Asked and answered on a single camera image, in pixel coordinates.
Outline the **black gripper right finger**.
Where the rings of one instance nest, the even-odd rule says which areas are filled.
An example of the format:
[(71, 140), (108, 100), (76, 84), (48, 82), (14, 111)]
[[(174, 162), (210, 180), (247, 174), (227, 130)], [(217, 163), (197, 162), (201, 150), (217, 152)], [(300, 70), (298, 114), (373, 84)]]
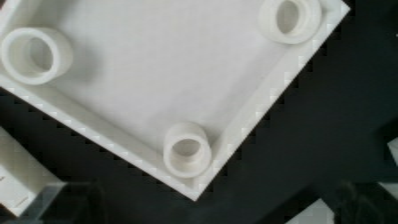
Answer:
[(398, 182), (343, 182), (316, 190), (286, 224), (398, 224)]

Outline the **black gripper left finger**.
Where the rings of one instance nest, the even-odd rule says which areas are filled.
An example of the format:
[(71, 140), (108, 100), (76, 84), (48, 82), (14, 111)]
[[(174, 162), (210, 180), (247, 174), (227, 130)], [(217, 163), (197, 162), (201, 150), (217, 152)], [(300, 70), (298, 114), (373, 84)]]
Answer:
[(50, 184), (16, 219), (16, 224), (108, 224), (98, 183)]

